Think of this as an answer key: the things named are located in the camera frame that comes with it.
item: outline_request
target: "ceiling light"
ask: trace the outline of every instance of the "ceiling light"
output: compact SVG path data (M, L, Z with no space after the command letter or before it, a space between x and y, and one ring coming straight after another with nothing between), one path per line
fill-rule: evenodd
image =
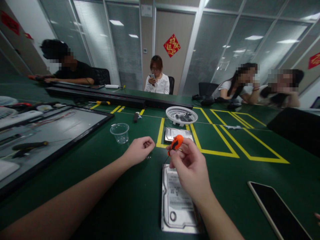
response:
M116 25L116 26L124 26L122 24L122 22L118 21L118 20L109 20L113 25Z
M294 40L294 39L287 39L287 40L279 41L277 43L296 43L296 42L300 42L300 41Z
M316 13L310 16L306 16L304 18L300 18L302 20L317 20L320 17L320 13Z
M134 34L129 34L129 36L133 38L139 38L137 35L134 35Z
M247 37L245 39L247 39L247 40L258 40L258 39L261 39L261 38L263 38L263 36L252 35L252 36Z

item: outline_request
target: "clear plastic cup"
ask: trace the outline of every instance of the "clear plastic cup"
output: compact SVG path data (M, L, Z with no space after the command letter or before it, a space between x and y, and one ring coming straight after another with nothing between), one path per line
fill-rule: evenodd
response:
M117 143L124 144L129 140L129 125L126 123L118 123L110 128L110 132L116 138Z

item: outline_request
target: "hard drive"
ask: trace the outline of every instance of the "hard drive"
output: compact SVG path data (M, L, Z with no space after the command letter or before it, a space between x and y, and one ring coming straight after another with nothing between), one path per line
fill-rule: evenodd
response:
M171 143L173 139L179 134L182 135L184 138L190 138L193 141L190 131L176 128L166 128L164 141L167 143Z
M164 232L203 233L200 214L191 197L181 187L176 169L162 168L161 230Z

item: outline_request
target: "red decoration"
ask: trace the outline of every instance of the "red decoration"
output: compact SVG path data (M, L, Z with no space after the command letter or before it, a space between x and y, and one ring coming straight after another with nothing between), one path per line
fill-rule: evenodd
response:
M1 11L1 21L4 25L6 25L8 28L10 28L15 34L18 36L19 33L19 24L13 20L8 14L6 14L4 11Z
M181 48L174 34L168 39L168 41L163 46L166 49L169 57L172 57Z
M319 64L320 64L320 53L317 53L316 55L312 56L309 59L308 69L314 68L315 66L318 66Z
M28 38L28 39L33 39L29 33L24 33L24 35L25 35L26 38Z

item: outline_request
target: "green workbench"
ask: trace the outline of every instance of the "green workbench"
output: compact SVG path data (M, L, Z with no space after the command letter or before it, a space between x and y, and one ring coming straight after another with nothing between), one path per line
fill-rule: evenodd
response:
M247 181L274 187L311 237L320 239L320 228L313 216L314 212L320 211L320 161L266 128L278 110L244 105L234 114L224 105L202 108L198 102L181 96L129 89L117 92L195 106L199 119L189 129L206 157L211 187L246 239L277 239ZM21 102L72 104L71 99L50 97L43 86L23 77L2 77L0 95ZM157 145L150 154L151 159L120 177L81 224L73 239L208 238L206 234L167 233L160 229L161 174L167 158L164 130L175 127L167 119L165 110L146 108L142 119L134 124L133 114L141 109L95 104L90 107L105 112L117 111L113 119L0 203L0 229L120 157L134 138L148 135ZM222 127L222 121L247 128L228 130ZM112 124L121 122L130 126L129 143L124 145L117 144L109 131Z

